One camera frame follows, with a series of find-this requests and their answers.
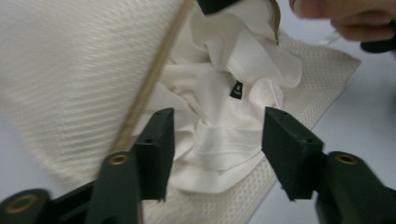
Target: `white table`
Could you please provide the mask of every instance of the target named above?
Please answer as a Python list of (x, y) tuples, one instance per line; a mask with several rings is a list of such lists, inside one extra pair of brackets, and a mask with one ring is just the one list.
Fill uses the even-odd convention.
[[(291, 36), (317, 44), (332, 32), (326, 21), (300, 21), (291, 15), (289, 1), (279, 1), (282, 27)], [(341, 150), (364, 159), (383, 183), (396, 189), (396, 56), (362, 52), (356, 43), (332, 45), (362, 60), (345, 92), (330, 106), (313, 132), (326, 152)], [(9, 122), (0, 116), (0, 201), (24, 189), (50, 189), (52, 198), (64, 191), (26, 155)], [(318, 223), (312, 201), (289, 202), (276, 184), (249, 224)]]

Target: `clamp jaw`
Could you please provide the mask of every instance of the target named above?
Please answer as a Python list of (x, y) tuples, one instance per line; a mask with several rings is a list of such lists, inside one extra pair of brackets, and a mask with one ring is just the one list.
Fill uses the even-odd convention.
[(291, 201), (318, 193), (320, 223), (396, 223), (396, 191), (360, 158), (322, 153), (323, 143), (290, 114), (267, 107), (262, 151)]

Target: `white fabric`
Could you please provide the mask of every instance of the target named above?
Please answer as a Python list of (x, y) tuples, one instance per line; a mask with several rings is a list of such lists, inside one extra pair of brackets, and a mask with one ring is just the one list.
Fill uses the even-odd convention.
[[(176, 46), (174, 64), (166, 66), (148, 105), (149, 114), (182, 105), (176, 109), (177, 155), (170, 178), (177, 189), (220, 193), (246, 177), (263, 157), (264, 108), (281, 108), (280, 87), (300, 82), (302, 60), (276, 45), (271, 18), (257, 28), (259, 41), (248, 28), (254, 23), (238, 17), (251, 7), (268, 11), (267, 3), (244, 2), (209, 18), (197, 9), (181, 31), (177, 43), (183, 44)], [(230, 96), (236, 80), (244, 84), (240, 100)], [(179, 116), (189, 119), (180, 123)], [(143, 128), (146, 120), (141, 121)]]
[[(97, 166), (109, 150), (181, 2), (181, 0), (2, 1), (0, 6), (1, 113), (6, 114), (14, 122), (36, 160), (66, 188), (73, 189), (94, 178)], [(230, 42), (222, 43), (224, 46), (243, 46), (247, 43), (241, 40), (246, 38), (252, 40), (256, 46), (260, 43), (265, 52), (258, 52), (259, 54), (255, 54), (254, 57), (258, 55), (272, 61), (266, 61), (271, 62), (272, 65), (265, 68), (272, 71), (268, 74), (269, 80), (261, 80), (260, 68), (254, 66), (257, 65), (253, 62), (255, 58), (249, 56), (249, 52), (243, 53), (248, 58), (238, 57), (237, 60), (243, 64), (253, 63), (248, 66), (248, 73), (247, 70), (236, 66), (233, 59), (228, 58), (233, 53), (239, 55), (239, 52), (243, 52), (245, 48), (232, 48), (228, 52), (221, 49), (214, 50), (219, 46), (214, 44), (213, 41), (216, 39), (213, 37), (219, 36), (220, 31), (214, 30), (216, 34), (211, 33), (211, 36), (193, 35), (192, 32), (199, 31), (197, 28), (194, 30), (186, 28), (183, 31), (182, 34), (187, 34), (190, 42), (183, 43), (181, 39), (179, 42), (179, 46), (185, 44), (192, 48), (193, 54), (181, 56), (185, 58), (183, 64), (178, 61), (180, 56), (177, 58), (174, 54), (173, 62), (176, 64), (169, 66), (164, 75), (166, 76), (169, 71), (183, 73), (183, 68), (193, 62), (194, 66), (206, 66), (206, 71), (212, 71), (213, 74), (218, 75), (217, 78), (227, 80), (224, 85), (228, 85), (229, 88), (233, 86), (235, 78), (248, 77), (244, 86), (245, 99), (239, 103), (248, 103), (250, 100), (256, 100), (258, 96), (267, 97), (262, 98), (262, 104), (251, 105), (248, 113), (259, 114), (258, 107), (273, 104), (290, 112), (311, 128), (332, 100), (340, 94), (347, 78), (359, 63), (338, 51), (307, 46), (291, 40), (286, 35), (279, 37), (280, 47), (277, 47), (273, 34), (266, 32), (267, 27), (270, 27), (268, 20), (272, 18), (272, 15), (269, 15), (272, 10), (268, 9), (268, 6), (266, 0), (246, 0), (236, 4), (223, 14), (232, 18), (235, 23), (231, 22), (231, 27), (221, 27), (220, 30), (237, 35), (232, 36)], [(201, 29), (206, 29), (209, 24), (199, 18), (200, 16), (197, 15), (195, 19), (199, 22), (197, 27), (200, 25)], [(209, 20), (216, 21), (213, 26), (219, 27), (223, 23), (219, 18)], [(284, 60), (285, 55), (302, 59), (301, 77), (295, 76), (294, 71), (287, 69), (294, 66), (289, 63), (297, 61)], [(253, 78), (247, 76), (250, 72), (254, 74)], [(252, 89), (254, 85), (257, 85), (255, 91)], [(191, 126), (190, 122), (202, 119), (204, 110), (191, 110), (191, 101), (186, 101), (181, 96), (177, 96), (180, 99), (175, 101), (173, 94), (175, 90), (168, 89), (164, 82), (160, 86), (156, 91), (167, 92), (163, 96), (169, 96), (167, 100), (172, 102), (178, 111), (183, 111), (183, 113), (177, 112), (178, 161), (174, 170), (182, 167), (187, 173), (193, 174), (196, 172), (195, 168), (198, 167), (202, 171), (204, 170), (202, 165), (210, 164), (212, 170), (207, 172), (209, 174), (207, 181), (212, 181), (213, 176), (216, 177), (215, 181), (218, 183), (215, 184), (219, 186), (216, 191), (235, 185), (222, 193), (191, 193), (176, 189), (175, 186), (178, 188), (181, 186), (174, 179), (177, 175), (173, 175), (171, 181), (173, 184), (169, 186), (166, 203), (145, 202), (144, 212), (147, 223), (246, 222), (275, 180), (268, 161), (265, 158), (260, 158), (258, 161), (259, 157), (253, 152), (257, 148), (251, 150), (251, 153), (244, 151), (245, 154), (241, 153), (243, 156), (237, 159), (231, 156), (227, 162), (221, 164), (216, 164), (216, 158), (210, 158), (210, 162), (191, 160), (189, 153), (192, 152), (191, 146), (195, 141), (191, 133), (194, 133), (195, 127), (198, 126)], [(165, 100), (162, 97), (158, 100), (158, 104), (166, 105)], [(232, 114), (226, 112), (224, 114), (230, 116), (227, 119), (232, 117)], [(205, 118), (210, 122), (197, 122), (197, 124), (207, 128), (217, 122), (228, 123), (225, 122), (226, 119), (215, 118), (225, 117), (219, 114), (212, 119)], [(250, 122), (253, 123), (251, 129), (257, 131), (259, 124)], [(234, 140), (231, 137), (227, 138), (231, 136), (228, 133), (225, 136), (226, 139)], [(220, 169), (229, 168), (228, 171), (231, 171), (240, 166), (244, 166), (244, 170), (238, 170), (237, 173), (248, 176), (239, 182), (228, 181), (238, 179), (233, 178), (233, 172), (219, 172)], [(221, 180), (218, 178), (221, 174), (231, 178), (224, 177)], [(192, 189), (192, 184), (194, 183), (185, 183), (184, 189)]]

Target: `hand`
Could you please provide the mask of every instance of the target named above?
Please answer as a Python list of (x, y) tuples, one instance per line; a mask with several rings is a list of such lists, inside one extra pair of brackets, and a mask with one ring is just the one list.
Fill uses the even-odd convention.
[(392, 39), (396, 0), (290, 0), (301, 18), (329, 19), (346, 39), (371, 42)]

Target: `black label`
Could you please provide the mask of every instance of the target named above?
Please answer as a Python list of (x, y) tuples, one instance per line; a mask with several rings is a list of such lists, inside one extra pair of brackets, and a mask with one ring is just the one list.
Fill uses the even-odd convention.
[(235, 98), (235, 99), (242, 99), (242, 89), (244, 87), (244, 84), (240, 81), (236, 81), (235, 85), (233, 86), (233, 90), (230, 93), (230, 96)]

